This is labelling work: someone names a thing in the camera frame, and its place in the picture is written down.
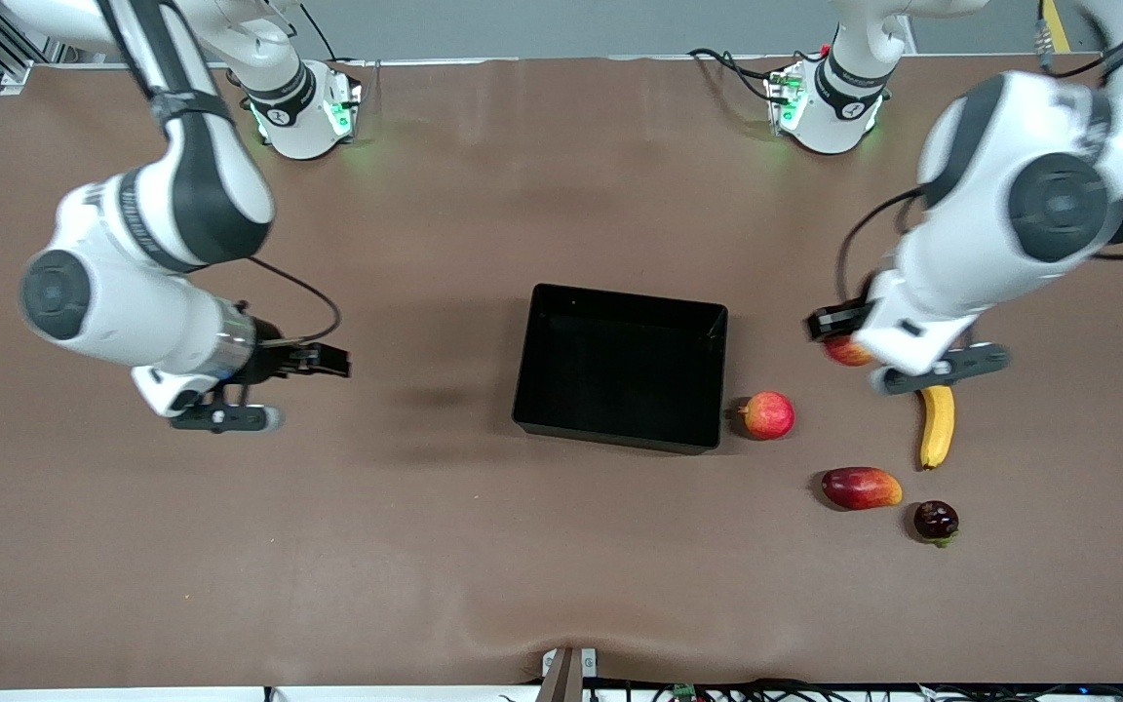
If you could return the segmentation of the red yellow apple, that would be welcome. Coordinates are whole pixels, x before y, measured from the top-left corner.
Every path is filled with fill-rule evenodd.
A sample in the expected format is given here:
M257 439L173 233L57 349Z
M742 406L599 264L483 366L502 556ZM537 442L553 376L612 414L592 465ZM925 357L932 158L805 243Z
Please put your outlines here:
M868 348L855 341L852 336L831 336L823 341L823 352L837 364L848 368L859 368L873 363L874 356Z

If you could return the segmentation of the yellow banana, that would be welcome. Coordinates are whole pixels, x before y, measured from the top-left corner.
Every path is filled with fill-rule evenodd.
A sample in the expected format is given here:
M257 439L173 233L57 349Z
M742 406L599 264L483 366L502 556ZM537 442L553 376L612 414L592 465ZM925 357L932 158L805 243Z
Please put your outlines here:
M922 407L922 432L919 439L919 466L935 469L949 457L955 435L952 388L935 385L917 392Z

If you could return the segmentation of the black plastic box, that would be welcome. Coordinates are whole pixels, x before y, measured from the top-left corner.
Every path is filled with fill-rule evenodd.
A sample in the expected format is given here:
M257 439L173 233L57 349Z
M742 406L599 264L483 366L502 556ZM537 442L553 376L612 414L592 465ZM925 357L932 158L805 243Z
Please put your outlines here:
M725 426L729 311L535 285L512 419L526 434L699 456Z

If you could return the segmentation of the red apple left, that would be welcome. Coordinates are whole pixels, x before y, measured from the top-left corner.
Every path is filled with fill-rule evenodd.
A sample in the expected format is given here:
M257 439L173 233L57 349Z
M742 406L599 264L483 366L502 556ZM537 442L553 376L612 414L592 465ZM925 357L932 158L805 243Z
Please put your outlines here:
M776 391L763 391L749 396L737 409L745 430L754 439L772 441L783 439L796 425L796 409L789 396Z

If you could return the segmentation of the red mango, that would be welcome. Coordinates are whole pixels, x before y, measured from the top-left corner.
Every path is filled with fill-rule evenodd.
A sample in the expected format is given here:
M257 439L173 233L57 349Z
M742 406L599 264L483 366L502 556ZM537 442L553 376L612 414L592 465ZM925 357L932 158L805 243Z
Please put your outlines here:
M869 466L827 471L821 478L821 487L833 505L848 511L900 505L904 498L900 480L882 468Z

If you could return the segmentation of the table cover sheet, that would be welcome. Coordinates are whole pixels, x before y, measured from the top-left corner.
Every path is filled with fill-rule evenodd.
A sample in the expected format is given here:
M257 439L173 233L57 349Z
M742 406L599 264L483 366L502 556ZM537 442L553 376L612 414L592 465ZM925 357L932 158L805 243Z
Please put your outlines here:
M982 316L1010 368L957 386L935 471L916 400L802 323L944 106L1022 65L906 60L842 157L707 62L384 67L355 145L252 147L263 257L343 307L353 374L254 388L284 426L248 436L175 431L22 322L61 197L165 146L125 72L35 71L0 97L0 689L520 683L559 644L663 683L1123 683L1123 262ZM776 390L796 427L700 456L526 435L540 283L725 306L723 419ZM833 505L859 466L902 503Z

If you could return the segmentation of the dark purple mangosteen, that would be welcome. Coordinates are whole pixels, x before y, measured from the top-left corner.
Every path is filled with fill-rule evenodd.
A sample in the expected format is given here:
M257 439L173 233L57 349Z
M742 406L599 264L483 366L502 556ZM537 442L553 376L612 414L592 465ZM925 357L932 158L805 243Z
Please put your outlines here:
M948 547L961 527L958 512L941 499L919 502L910 522L919 541L939 548Z

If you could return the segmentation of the grey metal bracket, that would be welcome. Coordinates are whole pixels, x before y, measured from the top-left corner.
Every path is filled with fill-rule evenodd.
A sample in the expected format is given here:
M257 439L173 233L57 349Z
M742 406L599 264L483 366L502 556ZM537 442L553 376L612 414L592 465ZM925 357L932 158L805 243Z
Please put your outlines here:
M593 647L557 647L542 657L542 684L535 702L599 702L592 689L599 678L599 650Z

